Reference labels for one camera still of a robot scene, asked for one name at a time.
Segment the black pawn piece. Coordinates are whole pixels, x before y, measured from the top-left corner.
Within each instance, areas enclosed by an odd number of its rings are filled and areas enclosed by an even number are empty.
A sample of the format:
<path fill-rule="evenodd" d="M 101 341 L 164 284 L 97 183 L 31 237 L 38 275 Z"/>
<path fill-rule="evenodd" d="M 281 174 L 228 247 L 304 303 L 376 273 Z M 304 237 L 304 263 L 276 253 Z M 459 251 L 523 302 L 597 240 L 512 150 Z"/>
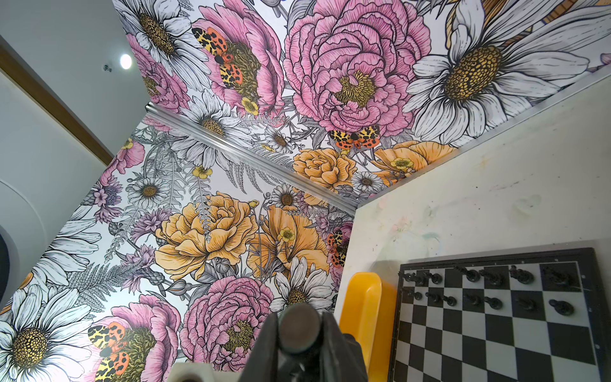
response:
<path fill-rule="evenodd" d="M 549 305 L 560 315 L 571 316 L 574 313 L 574 307 L 566 301 L 550 299 Z"/>

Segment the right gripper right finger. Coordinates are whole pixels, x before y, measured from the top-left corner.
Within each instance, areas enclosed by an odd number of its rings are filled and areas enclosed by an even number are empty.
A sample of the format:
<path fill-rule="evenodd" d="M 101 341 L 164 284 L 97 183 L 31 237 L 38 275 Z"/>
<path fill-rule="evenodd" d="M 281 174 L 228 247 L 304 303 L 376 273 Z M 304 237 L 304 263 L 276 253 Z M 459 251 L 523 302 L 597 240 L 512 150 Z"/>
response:
<path fill-rule="evenodd" d="M 366 382 L 369 380 L 361 345 L 351 334 L 342 334 L 334 316 L 321 315 L 321 381 Z"/>

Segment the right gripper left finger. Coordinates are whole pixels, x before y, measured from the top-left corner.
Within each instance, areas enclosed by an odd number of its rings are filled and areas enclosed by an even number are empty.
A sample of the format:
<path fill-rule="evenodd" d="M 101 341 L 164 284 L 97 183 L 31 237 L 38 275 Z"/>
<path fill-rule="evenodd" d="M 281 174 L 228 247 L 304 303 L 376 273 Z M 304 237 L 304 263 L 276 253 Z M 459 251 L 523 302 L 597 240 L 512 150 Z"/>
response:
<path fill-rule="evenodd" d="M 267 316 L 239 382 L 275 382 L 278 373 L 278 315 Z"/>

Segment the black bishop chess piece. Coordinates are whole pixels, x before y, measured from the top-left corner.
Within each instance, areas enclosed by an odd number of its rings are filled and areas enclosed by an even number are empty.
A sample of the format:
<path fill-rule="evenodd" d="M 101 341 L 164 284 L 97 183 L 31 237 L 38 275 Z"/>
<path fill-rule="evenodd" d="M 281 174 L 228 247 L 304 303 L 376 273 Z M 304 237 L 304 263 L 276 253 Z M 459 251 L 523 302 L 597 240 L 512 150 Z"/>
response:
<path fill-rule="evenodd" d="M 487 270 L 480 270 L 480 277 L 485 280 L 485 286 L 490 288 L 502 288 L 504 286 L 504 276 L 498 273 L 489 272 Z"/>

